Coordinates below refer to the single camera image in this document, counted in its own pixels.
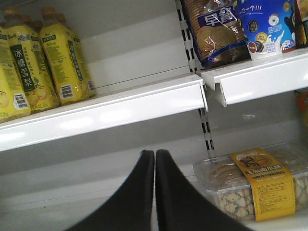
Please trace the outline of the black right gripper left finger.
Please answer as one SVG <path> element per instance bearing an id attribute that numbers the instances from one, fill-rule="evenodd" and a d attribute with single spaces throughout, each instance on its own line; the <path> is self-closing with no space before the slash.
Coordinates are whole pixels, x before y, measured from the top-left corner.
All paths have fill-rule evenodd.
<path id="1" fill-rule="evenodd" d="M 150 231 L 154 195 L 154 152 L 143 150 L 123 184 L 69 231 Z"/>

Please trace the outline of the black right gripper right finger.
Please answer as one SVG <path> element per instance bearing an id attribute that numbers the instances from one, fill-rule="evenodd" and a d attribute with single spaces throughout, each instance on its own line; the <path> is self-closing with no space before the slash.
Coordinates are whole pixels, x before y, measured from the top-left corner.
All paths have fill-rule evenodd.
<path id="1" fill-rule="evenodd" d="M 155 155 L 155 197 L 161 231 L 249 230 L 205 199 L 164 149 Z"/>

